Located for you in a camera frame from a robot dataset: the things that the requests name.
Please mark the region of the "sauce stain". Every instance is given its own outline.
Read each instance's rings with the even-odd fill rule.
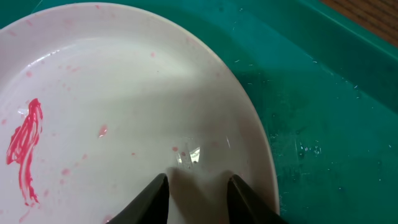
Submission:
[[[28,210],[28,211],[25,213],[25,215],[23,215],[23,216],[19,219],[19,223],[22,223],[22,222],[25,220],[25,218],[29,215],[29,212],[30,212],[30,210]]]
[[[113,218],[112,215],[106,215],[101,224],[107,224]]]
[[[107,130],[108,130],[107,125],[106,124],[102,125],[101,129],[98,132],[98,137],[102,138],[103,136],[105,136]]]
[[[64,169],[61,172],[62,175],[69,175],[70,174],[70,170],[69,169]]]
[[[49,196],[49,193],[50,193],[50,191],[47,189],[47,190],[44,191],[43,196],[47,197],[47,196]]]
[[[34,205],[37,196],[30,182],[30,164],[32,163],[32,153],[39,142],[42,132],[43,113],[38,99],[29,103],[29,114],[26,116],[22,126],[16,128],[11,136],[11,142],[7,150],[6,164],[12,162],[20,164],[19,168],[19,188],[25,200],[25,205]]]

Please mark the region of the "teal tray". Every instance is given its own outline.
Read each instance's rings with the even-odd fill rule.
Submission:
[[[2,4],[0,27],[70,0]],[[115,0],[223,59],[270,139],[290,223],[398,223],[398,49],[318,0]]]

